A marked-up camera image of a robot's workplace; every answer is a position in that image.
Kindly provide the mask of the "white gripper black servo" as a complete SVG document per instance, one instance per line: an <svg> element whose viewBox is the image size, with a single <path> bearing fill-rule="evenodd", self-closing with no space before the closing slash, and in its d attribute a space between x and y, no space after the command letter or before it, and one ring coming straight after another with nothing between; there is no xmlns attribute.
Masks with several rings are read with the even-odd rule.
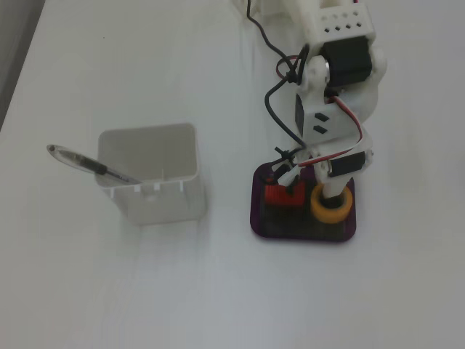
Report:
<svg viewBox="0 0 465 349"><path fill-rule="evenodd" d="M307 148L296 155L302 179L316 178L323 197L339 196L349 177L364 172L373 162L373 141L361 118L341 98L325 105L305 107L296 96L295 122Z"/></svg>

